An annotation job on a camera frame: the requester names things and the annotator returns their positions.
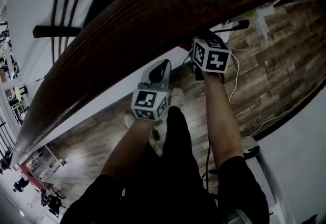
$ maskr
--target forearm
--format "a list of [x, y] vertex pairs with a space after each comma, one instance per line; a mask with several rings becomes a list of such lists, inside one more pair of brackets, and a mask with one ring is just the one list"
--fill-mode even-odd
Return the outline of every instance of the forearm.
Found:
[[152, 128], [153, 122], [136, 120], [114, 148], [101, 175], [109, 175], [123, 182], [139, 161]]
[[221, 80], [215, 75], [204, 75], [208, 136], [216, 169], [234, 156], [243, 156], [241, 135]]

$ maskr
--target black sleeve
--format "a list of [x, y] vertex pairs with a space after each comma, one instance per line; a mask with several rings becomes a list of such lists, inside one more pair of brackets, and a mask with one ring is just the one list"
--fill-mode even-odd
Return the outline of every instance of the black sleeve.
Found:
[[242, 157], [226, 160], [218, 170], [219, 210], [242, 210], [253, 224], [269, 224], [266, 196]]
[[108, 223], [108, 218], [118, 214], [122, 190], [122, 185], [113, 177], [97, 177], [84, 195], [66, 211], [60, 224]]

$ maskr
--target black t-shirt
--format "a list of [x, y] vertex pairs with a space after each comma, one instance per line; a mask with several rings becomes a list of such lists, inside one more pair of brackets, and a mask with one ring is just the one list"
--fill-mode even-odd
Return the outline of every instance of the black t-shirt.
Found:
[[126, 193], [124, 197], [123, 185], [102, 175], [70, 206], [61, 224], [178, 220], [222, 223], [223, 214], [229, 209], [242, 210], [253, 224], [269, 223], [266, 197], [242, 157], [225, 161], [218, 176], [219, 209], [202, 185], [189, 181], [187, 172], [172, 176], [175, 182], [164, 179], [164, 183], [158, 181], [155, 189], [139, 190], [129, 196]]

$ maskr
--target curved wooden beam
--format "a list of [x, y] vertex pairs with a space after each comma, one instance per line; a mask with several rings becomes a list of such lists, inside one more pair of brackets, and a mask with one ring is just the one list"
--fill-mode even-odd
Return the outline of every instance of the curved wooden beam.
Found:
[[[113, 2], [82, 30], [46, 75], [21, 127], [12, 163], [136, 69], [200, 30], [271, 1], [274, 0]], [[90, 66], [96, 73], [87, 72]]]

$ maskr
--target black and white pattern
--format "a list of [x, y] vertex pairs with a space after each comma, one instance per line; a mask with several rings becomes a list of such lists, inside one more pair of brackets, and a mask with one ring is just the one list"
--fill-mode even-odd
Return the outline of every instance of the black and white pattern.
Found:
[[135, 106], [153, 108], [156, 98], [155, 92], [139, 91]]
[[134, 111], [140, 119], [155, 120], [155, 116], [152, 111], [143, 111], [139, 109], [135, 109]]
[[206, 43], [211, 48], [219, 48], [219, 49], [228, 50], [228, 47], [223, 42], [206, 40]]
[[219, 51], [209, 51], [206, 69], [215, 71], [224, 71], [229, 54]]
[[159, 107], [157, 108], [157, 117], [160, 117], [160, 115], [163, 113], [164, 109], [168, 106], [167, 99], [164, 98]]
[[196, 42], [194, 60], [196, 60], [200, 66], [203, 66], [204, 56], [205, 56], [205, 49], [201, 45], [199, 45], [198, 42]]

